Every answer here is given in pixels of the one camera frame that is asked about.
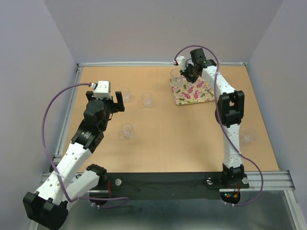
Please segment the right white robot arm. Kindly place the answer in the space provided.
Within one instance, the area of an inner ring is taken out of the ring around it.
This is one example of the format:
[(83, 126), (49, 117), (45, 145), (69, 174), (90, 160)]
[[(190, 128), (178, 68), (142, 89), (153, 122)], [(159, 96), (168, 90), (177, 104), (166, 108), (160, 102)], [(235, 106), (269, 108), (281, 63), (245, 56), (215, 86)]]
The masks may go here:
[(224, 161), (221, 183), (231, 187), (240, 182), (244, 174), (241, 160), (239, 130), (244, 116), (245, 95), (233, 88), (219, 71), (219, 64), (208, 60), (201, 47), (190, 52), (192, 63), (179, 56), (175, 63), (180, 66), (180, 73), (188, 82), (195, 83), (201, 77), (213, 89), (215, 118), (221, 126), (224, 139)]

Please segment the large clear tumbler glass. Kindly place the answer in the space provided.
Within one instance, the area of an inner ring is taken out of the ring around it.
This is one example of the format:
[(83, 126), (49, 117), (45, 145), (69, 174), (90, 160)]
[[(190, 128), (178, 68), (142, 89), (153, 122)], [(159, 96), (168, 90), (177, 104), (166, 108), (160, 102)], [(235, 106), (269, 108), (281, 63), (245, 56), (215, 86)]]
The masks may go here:
[(180, 87), (182, 85), (183, 76), (180, 73), (180, 68), (172, 69), (170, 76), (170, 82), (173, 87)]

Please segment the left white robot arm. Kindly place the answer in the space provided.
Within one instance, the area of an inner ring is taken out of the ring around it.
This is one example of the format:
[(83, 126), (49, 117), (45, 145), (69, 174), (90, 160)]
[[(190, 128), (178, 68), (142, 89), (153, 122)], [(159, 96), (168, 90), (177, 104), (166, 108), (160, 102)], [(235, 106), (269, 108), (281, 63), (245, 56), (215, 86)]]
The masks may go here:
[(117, 101), (106, 93), (87, 91), (88, 103), (84, 119), (71, 139), (61, 161), (53, 164), (53, 172), (35, 190), (23, 198), (24, 208), (29, 219), (50, 229), (58, 230), (64, 224), (69, 210), (79, 200), (87, 199), (87, 191), (92, 188), (107, 188), (107, 195), (91, 198), (98, 207), (112, 200), (111, 182), (107, 170), (96, 164), (86, 168), (84, 173), (73, 180), (81, 165), (94, 153), (106, 130), (112, 115), (125, 110), (122, 93), (116, 92)]

